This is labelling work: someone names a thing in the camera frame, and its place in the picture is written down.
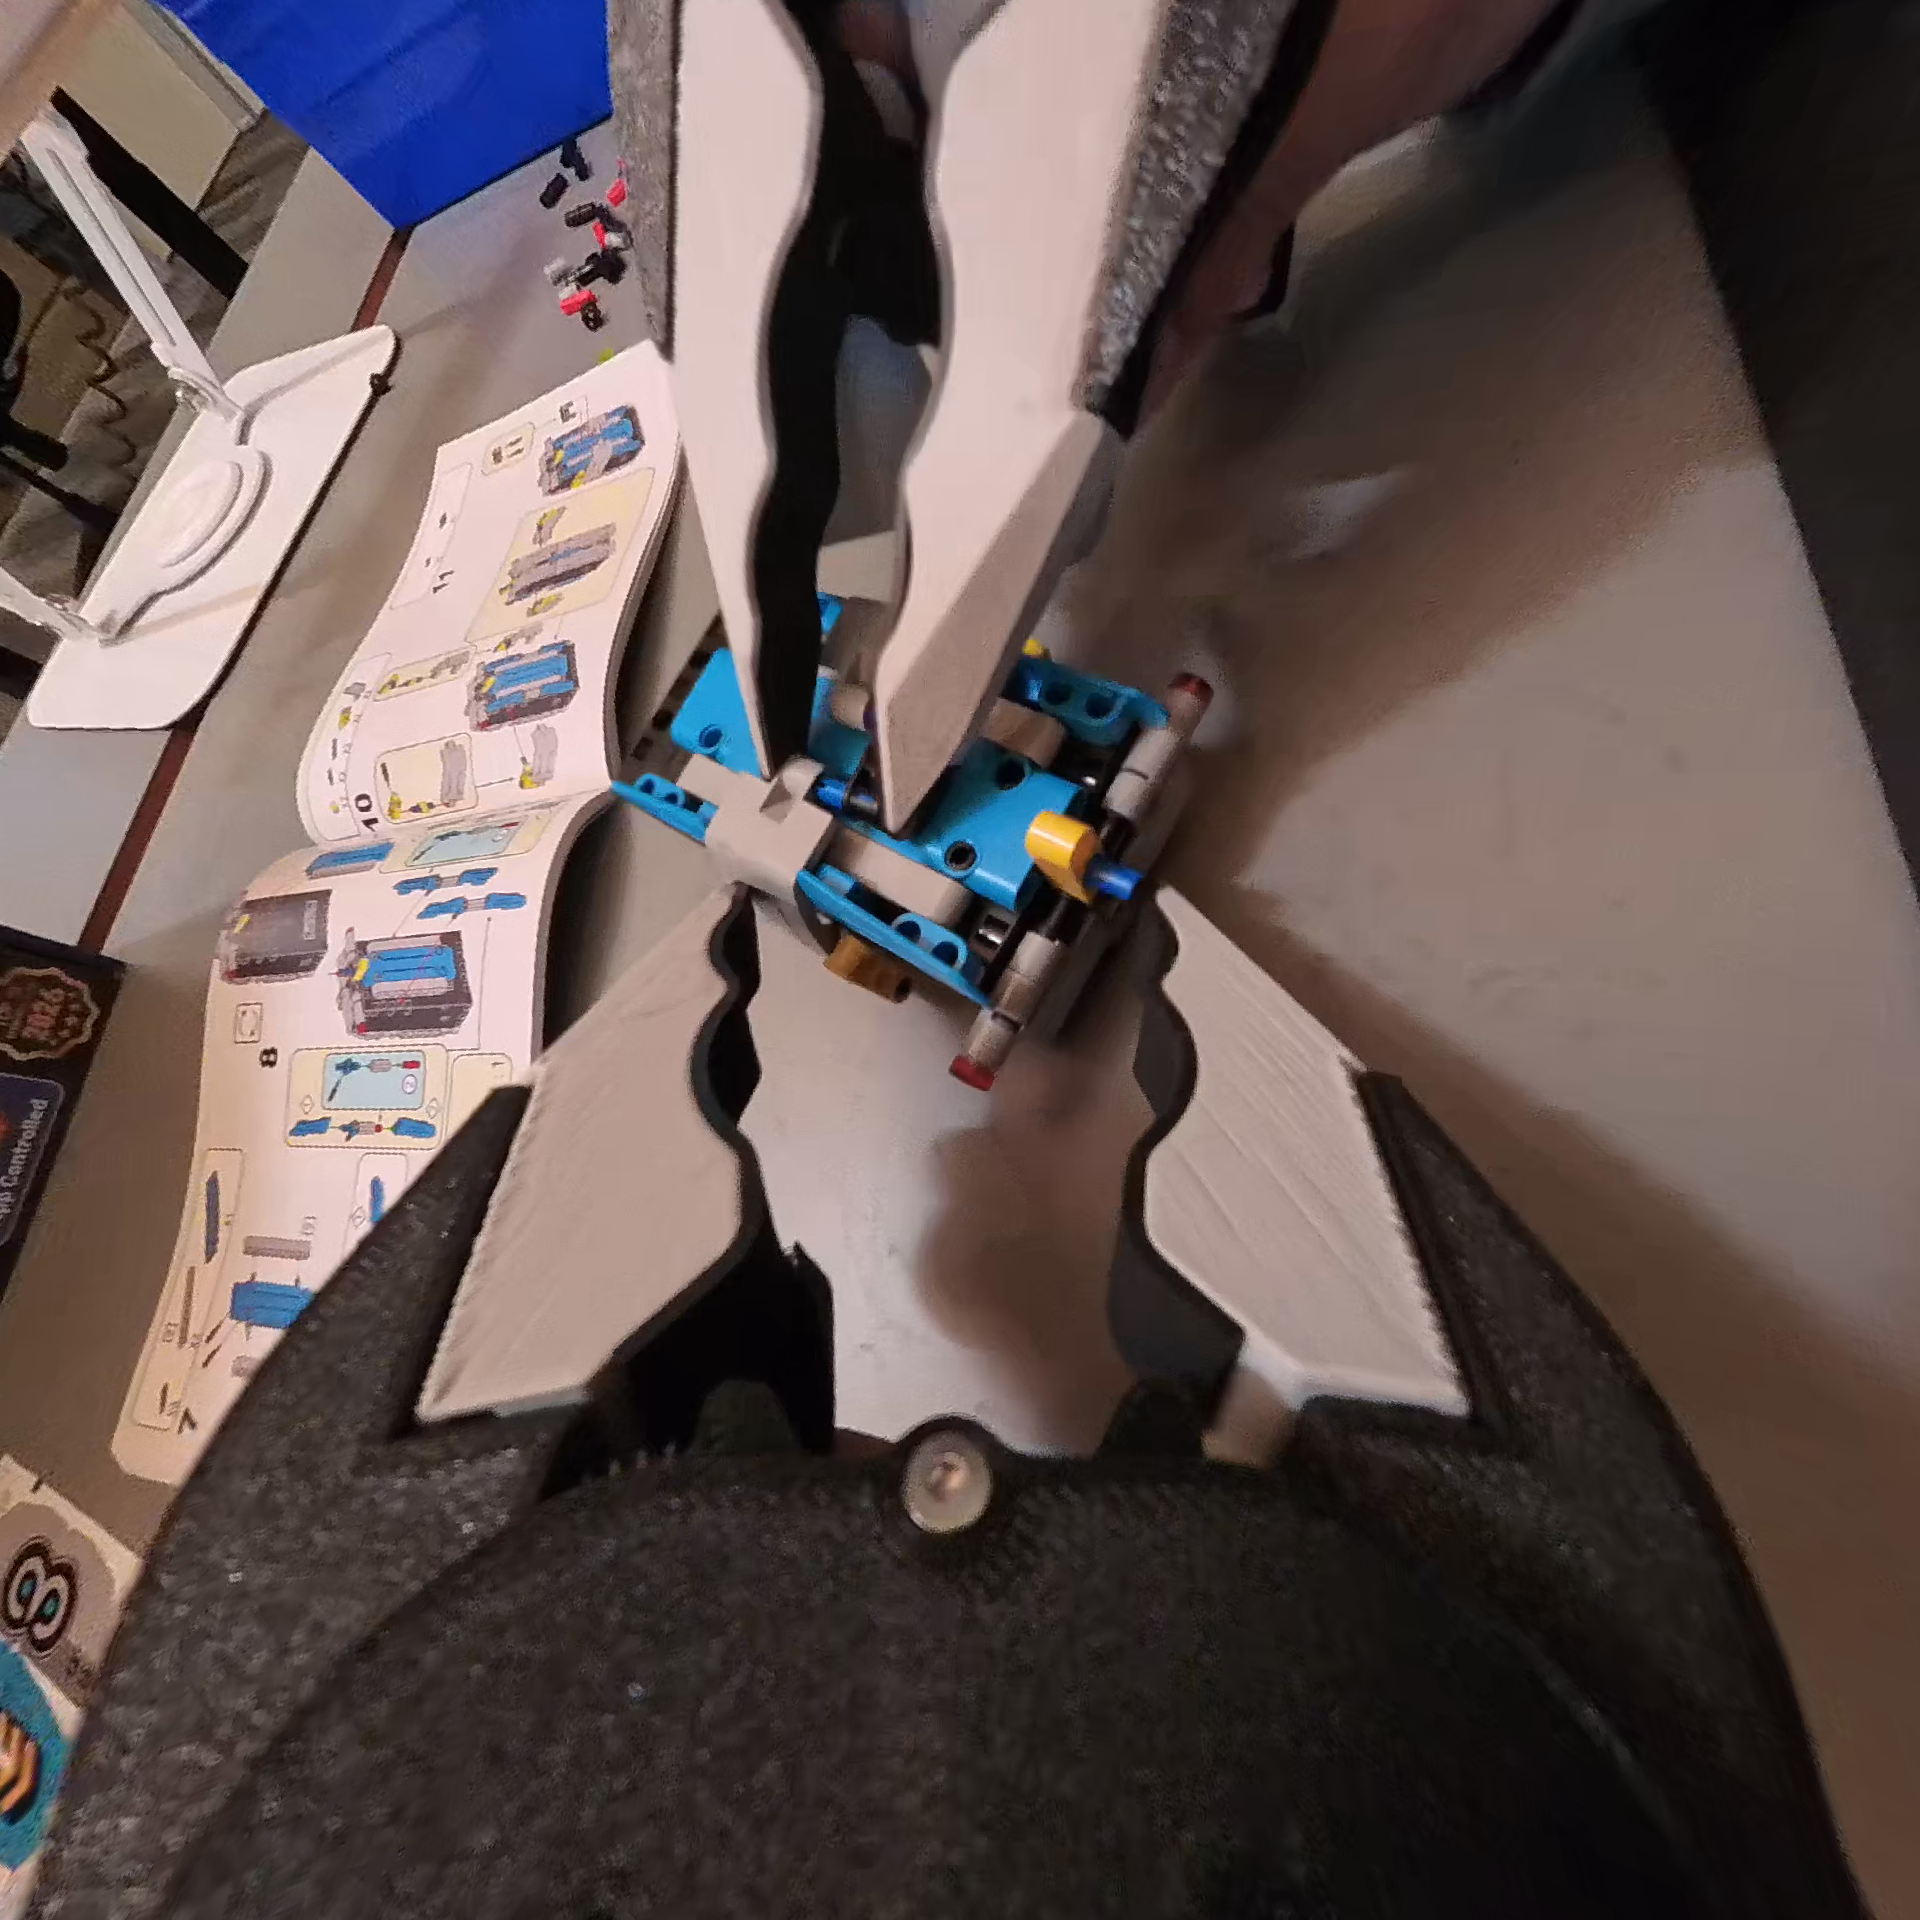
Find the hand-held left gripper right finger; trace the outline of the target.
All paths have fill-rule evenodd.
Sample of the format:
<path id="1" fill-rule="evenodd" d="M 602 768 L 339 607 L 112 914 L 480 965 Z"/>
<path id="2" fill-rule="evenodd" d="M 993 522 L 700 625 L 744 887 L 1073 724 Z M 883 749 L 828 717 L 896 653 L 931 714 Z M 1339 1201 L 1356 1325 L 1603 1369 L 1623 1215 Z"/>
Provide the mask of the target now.
<path id="1" fill-rule="evenodd" d="M 1118 1353 L 1235 1468 L 1270 1465 L 1322 1401 L 1467 1419 L 1360 1060 L 1178 891 L 1142 935 L 1150 1121 L 1122 1174 Z"/>

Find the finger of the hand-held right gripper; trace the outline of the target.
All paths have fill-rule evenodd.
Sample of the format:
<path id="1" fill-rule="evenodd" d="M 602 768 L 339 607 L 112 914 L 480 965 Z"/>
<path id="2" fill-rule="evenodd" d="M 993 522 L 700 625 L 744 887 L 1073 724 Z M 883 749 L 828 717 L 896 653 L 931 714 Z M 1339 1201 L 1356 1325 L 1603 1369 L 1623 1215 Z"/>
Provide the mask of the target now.
<path id="1" fill-rule="evenodd" d="M 874 668 L 889 832 L 982 730 L 1112 451 L 1087 399 L 1091 322 L 1165 21 L 1152 2 L 997 5 L 933 100 L 924 200 L 941 340 L 902 468 L 904 576 Z"/>
<path id="2" fill-rule="evenodd" d="M 679 12 L 672 366 L 757 773 L 804 753 L 839 489 L 846 305 L 819 208 L 825 86 L 785 5 Z"/>

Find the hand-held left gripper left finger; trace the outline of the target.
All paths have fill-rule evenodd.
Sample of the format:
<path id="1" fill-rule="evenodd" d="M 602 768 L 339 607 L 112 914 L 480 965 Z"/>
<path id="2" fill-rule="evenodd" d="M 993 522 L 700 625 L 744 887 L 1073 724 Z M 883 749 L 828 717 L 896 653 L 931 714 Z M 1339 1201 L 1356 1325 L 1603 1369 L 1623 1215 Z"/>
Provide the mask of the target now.
<path id="1" fill-rule="evenodd" d="M 716 1385 L 760 1381 L 792 1429 L 828 1429 L 830 1288 L 782 1247 L 739 1128 L 757 980 L 752 894 L 721 885 L 539 1057 L 422 1423 L 619 1385 L 641 1429 L 690 1429 Z"/>

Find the pile of toy brick pieces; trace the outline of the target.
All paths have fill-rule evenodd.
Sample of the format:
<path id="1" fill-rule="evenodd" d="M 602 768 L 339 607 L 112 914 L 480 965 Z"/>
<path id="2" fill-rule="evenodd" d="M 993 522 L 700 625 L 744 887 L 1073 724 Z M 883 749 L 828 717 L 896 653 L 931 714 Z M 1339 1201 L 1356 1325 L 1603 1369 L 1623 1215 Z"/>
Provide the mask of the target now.
<path id="1" fill-rule="evenodd" d="M 542 266 L 558 312 L 588 334 L 609 327 L 609 290 L 632 275 L 636 212 L 624 162 L 593 158 L 588 136 L 564 139 L 543 166 L 535 202 L 558 251 Z"/>

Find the instruction booklet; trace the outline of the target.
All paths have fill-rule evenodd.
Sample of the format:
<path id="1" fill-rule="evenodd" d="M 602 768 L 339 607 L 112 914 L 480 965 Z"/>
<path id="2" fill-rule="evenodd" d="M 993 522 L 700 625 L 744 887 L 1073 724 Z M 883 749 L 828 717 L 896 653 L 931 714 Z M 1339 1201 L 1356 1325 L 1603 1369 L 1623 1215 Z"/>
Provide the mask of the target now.
<path id="1" fill-rule="evenodd" d="M 543 1046 L 553 902 L 682 437 L 651 342 L 443 442 L 299 757 L 307 846 L 211 948 L 171 1258 L 110 1443 L 177 1487 L 342 1262 Z"/>

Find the grey blue toy brick model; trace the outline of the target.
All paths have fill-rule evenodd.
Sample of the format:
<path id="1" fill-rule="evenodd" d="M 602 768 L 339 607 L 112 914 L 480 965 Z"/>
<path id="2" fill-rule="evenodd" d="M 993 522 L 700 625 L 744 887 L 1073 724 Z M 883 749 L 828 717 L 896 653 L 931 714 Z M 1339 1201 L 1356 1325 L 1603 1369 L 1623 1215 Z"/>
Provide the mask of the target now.
<path id="1" fill-rule="evenodd" d="M 968 1007 L 950 1074 L 989 1092 L 1022 1039 L 1060 1028 L 1142 897 L 1214 698 L 1194 672 L 1150 693 L 1029 638 L 982 732 L 894 832 L 808 801 L 821 773 L 877 780 L 863 689 L 821 671 L 804 754 L 760 779 L 736 661 L 716 645 L 670 714 L 678 764 L 612 794 L 700 846 L 835 979 L 891 1005 L 922 993 Z"/>

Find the person's right hand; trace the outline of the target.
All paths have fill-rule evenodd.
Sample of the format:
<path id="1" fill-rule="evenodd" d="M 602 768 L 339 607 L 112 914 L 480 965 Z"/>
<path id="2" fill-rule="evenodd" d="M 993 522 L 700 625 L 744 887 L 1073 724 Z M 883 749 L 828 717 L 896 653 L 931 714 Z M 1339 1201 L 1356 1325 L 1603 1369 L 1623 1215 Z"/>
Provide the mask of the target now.
<path id="1" fill-rule="evenodd" d="M 1552 11 L 1549 2 L 1335 5 L 1293 109 L 1164 322 L 1155 378 L 1178 384 L 1254 311 L 1283 234 L 1346 165 L 1456 109 Z"/>

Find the blue plastic bin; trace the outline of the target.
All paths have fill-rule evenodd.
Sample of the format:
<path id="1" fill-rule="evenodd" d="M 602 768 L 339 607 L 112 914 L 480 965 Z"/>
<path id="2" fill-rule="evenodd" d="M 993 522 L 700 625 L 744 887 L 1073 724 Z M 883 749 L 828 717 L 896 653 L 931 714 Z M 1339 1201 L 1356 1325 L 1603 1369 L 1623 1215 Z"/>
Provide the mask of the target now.
<path id="1" fill-rule="evenodd" d="M 612 115 L 606 2 L 164 2 L 392 229 Z"/>

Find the white book stand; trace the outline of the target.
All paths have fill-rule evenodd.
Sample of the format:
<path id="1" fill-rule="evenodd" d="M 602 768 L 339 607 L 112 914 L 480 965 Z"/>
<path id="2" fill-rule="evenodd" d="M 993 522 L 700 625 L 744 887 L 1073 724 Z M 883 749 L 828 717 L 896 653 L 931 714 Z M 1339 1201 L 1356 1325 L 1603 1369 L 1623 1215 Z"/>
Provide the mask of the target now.
<path id="1" fill-rule="evenodd" d="M 131 318 L 190 426 L 77 603 L 3 570 L 1 603 L 55 640 L 23 705 L 42 732 L 158 732 L 243 642 L 373 399 L 398 339 L 371 324 L 225 377 L 191 339 L 71 124 L 39 109 L 17 146 Z"/>

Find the dark printed toy set box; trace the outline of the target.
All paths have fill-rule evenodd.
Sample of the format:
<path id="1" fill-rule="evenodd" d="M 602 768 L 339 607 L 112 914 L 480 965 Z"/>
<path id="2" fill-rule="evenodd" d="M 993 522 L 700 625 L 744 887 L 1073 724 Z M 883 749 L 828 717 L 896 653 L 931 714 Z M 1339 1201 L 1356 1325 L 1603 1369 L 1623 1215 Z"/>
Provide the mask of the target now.
<path id="1" fill-rule="evenodd" d="M 1 927 L 1 1288 L 122 996 L 125 963 Z"/>

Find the black perforated board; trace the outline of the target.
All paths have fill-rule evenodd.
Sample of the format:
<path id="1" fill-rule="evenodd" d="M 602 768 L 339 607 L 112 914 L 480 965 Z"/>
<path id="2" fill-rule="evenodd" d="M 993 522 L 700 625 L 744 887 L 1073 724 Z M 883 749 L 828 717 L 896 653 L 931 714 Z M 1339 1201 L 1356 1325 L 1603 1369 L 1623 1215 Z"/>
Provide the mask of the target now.
<path id="1" fill-rule="evenodd" d="M 1918 876 L 1918 6 L 1667 5 L 1648 100 Z"/>

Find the blue sticker sheet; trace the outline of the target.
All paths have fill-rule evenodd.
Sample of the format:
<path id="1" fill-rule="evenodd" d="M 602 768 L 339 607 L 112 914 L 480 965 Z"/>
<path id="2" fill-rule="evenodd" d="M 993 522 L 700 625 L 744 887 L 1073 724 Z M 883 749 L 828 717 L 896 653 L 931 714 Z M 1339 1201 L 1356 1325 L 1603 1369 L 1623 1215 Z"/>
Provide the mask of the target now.
<path id="1" fill-rule="evenodd" d="M 25 1893 L 137 1554 L 11 1456 L 1 1461 L 1 1885 Z"/>

